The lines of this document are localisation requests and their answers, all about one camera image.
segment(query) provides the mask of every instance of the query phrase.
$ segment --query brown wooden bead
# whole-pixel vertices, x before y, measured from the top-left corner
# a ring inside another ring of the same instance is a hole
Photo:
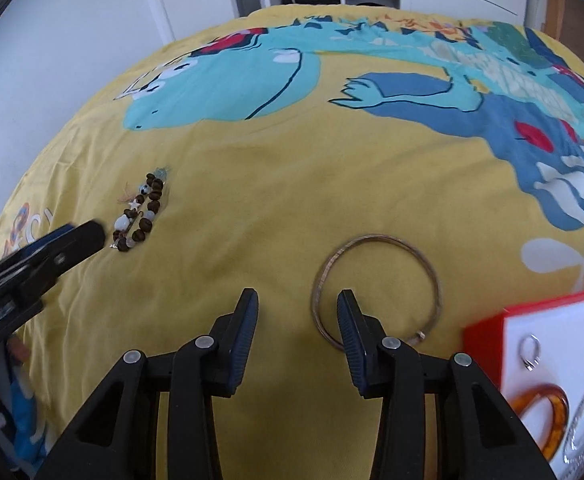
[[[130,248],[127,246],[127,238],[124,236],[118,238],[118,241],[116,242],[116,248],[121,251],[121,253],[126,253],[129,251]]]
[[[141,231],[146,233],[149,233],[153,227],[152,222],[150,222],[147,218],[141,218],[140,221],[138,222],[138,226]]]
[[[132,233],[132,240],[135,242],[142,242],[145,240],[145,233],[142,232],[140,229],[137,229]]]

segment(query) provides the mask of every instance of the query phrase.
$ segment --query metal hoop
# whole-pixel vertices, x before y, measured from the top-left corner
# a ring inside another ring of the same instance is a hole
[[[528,339],[532,340],[534,344],[533,348],[534,353],[532,355],[532,360],[529,360],[527,357],[523,355],[523,345]],[[521,341],[518,342],[518,357],[523,362],[525,368],[527,368],[530,371],[534,370],[538,366],[539,361],[541,359],[541,342],[534,334],[528,334],[523,339],[521,339]]]
[[[384,242],[387,244],[392,244],[397,247],[400,247],[409,254],[414,256],[419,264],[425,269],[427,275],[429,276],[430,281],[433,285],[434,290],[434,310],[432,311],[432,315],[430,316],[429,320],[425,323],[425,325],[416,331],[416,334],[406,340],[406,343],[414,346],[425,339],[427,334],[434,328],[436,325],[438,318],[441,315],[441,286],[438,282],[437,273],[432,267],[432,264],[427,260],[427,258],[419,251],[417,248],[411,246],[409,243],[395,238],[390,235],[384,234],[370,234],[370,235],[363,235],[357,238],[353,238],[352,240],[348,241],[346,244],[341,246],[331,257],[327,260],[325,265],[323,266],[322,270],[317,274],[316,280],[314,282],[313,290],[312,290],[312,297],[310,299],[310,309],[312,311],[312,319],[314,320],[314,324],[316,328],[319,330],[321,335],[327,340],[329,344],[334,346],[337,350],[343,351],[343,345],[338,339],[332,337],[332,335],[327,331],[325,326],[323,325],[323,321],[321,320],[321,315],[319,314],[319,301],[321,300],[321,292],[323,291],[323,285],[328,278],[328,274],[336,260],[338,260],[344,253],[353,249],[354,247],[360,246],[367,242]]]

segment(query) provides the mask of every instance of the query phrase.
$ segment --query white bead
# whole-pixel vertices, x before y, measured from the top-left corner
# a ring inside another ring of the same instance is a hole
[[[121,215],[114,222],[114,229],[117,231],[125,231],[130,226],[130,219],[125,215]]]

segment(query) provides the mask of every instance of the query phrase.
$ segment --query yellow duvet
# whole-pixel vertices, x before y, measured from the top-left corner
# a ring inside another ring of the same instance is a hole
[[[214,404],[228,480],[369,476],[379,402],[309,309],[347,240],[384,233],[427,256],[443,313],[419,351],[437,356],[506,305],[584,290],[584,64],[532,30],[286,6],[177,41],[38,156],[0,216],[0,258],[67,222],[113,231],[155,171],[151,234],[46,296],[23,333],[30,374],[62,430],[126,350],[175,351],[256,289],[245,379]],[[392,246],[339,260],[320,305],[335,334],[342,288],[398,337],[431,314],[427,276]]]

